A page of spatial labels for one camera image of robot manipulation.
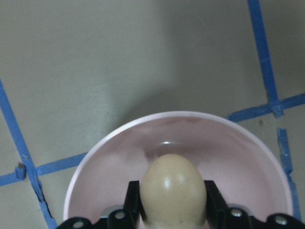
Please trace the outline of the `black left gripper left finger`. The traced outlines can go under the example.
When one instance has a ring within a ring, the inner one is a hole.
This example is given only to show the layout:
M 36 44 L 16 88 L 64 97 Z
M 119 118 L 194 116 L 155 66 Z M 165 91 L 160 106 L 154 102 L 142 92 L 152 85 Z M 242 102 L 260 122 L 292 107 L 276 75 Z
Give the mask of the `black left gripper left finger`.
M 141 214 L 146 217 L 140 197 L 140 182 L 130 181 L 128 184 L 123 209 L 128 211 L 134 221 L 138 221 Z

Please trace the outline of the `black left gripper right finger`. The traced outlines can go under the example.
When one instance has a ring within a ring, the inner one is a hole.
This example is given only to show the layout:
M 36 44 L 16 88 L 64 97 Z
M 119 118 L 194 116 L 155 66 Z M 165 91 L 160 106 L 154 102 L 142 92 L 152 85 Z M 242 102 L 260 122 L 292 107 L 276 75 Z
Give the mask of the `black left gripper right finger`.
M 225 199 L 214 181 L 205 180 L 204 184 L 207 193 L 207 222 L 224 223 L 225 213 L 228 209 Z

